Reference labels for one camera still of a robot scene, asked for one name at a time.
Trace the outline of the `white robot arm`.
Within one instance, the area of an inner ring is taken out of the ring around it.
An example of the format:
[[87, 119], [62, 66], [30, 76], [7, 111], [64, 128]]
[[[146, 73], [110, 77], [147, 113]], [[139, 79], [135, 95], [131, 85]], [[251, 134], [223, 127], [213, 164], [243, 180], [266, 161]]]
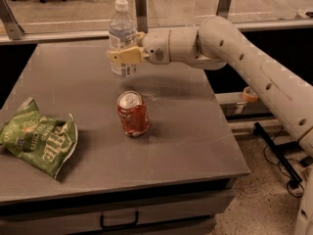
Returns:
[[180, 62], [211, 71], [230, 65], [313, 157], [313, 86], [258, 49], [226, 19], [213, 16], [198, 27], [139, 32], [130, 45], [111, 47], [108, 57], [117, 64]]

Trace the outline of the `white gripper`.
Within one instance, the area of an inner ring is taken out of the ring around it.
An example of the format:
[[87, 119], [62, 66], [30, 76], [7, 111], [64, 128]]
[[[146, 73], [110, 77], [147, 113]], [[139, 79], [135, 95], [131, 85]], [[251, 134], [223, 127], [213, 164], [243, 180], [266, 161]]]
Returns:
[[169, 55], [169, 31], [156, 30], [136, 33], [138, 46], [109, 50], [108, 57], [113, 63], [125, 65], [137, 65], [145, 60], [154, 65], [167, 65], [170, 63]]

